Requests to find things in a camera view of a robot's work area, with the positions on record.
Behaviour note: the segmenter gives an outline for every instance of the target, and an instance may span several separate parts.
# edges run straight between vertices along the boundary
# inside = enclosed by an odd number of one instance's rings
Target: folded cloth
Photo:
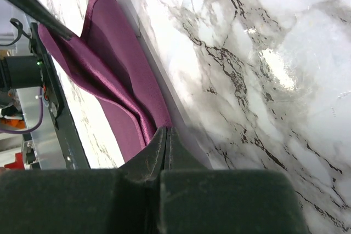
[[[116,0],[89,0],[81,37],[39,26],[46,49],[67,75],[99,100],[127,162],[159,127],[172,126],[143,50]]]

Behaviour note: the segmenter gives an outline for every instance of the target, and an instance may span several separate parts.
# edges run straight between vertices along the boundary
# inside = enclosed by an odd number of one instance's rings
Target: white marble table
[[[80,33],[87,0],[40,1]],[[351,0],[118,1],[213,168],[284,172],[311,233],[351,232]],[[101,107],[58,71],[90,163],[119,166]]]

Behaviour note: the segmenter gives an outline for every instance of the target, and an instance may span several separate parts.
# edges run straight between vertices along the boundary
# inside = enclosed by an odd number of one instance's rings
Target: cable
[[[0,132],[1,133],[7,133],[7,134],[28,134],[31,133],[32,131],[36,130],[43,122],[43,115],[44,115],[44,110],[43,110],[43,99],[41,98],[42,95],[42,87],[40,87],[39,89],[39,121],[36,125],[34,125],[32,128],[28,129],[28,130],[21,130],[21,131],[11,131],[11,130],[7,130],[7,129],[2,129],[0,128]]]

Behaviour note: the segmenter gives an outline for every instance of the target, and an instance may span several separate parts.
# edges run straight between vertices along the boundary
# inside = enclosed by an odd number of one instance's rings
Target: black cylinder
[[[35,56],[4,57],[0,62],[0,72],[0,89],[5,92],[42,84],[40,67]]]

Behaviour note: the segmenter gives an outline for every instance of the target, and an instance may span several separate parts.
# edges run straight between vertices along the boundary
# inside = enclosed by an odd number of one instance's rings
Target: marble countertop
[[[87,0],[40,1],[80,34]],[[351,0],[118,1],[213,168],[281,171],[311,233],[351,232]],[[90,164],[120,166],[98,102],[57,70]]]

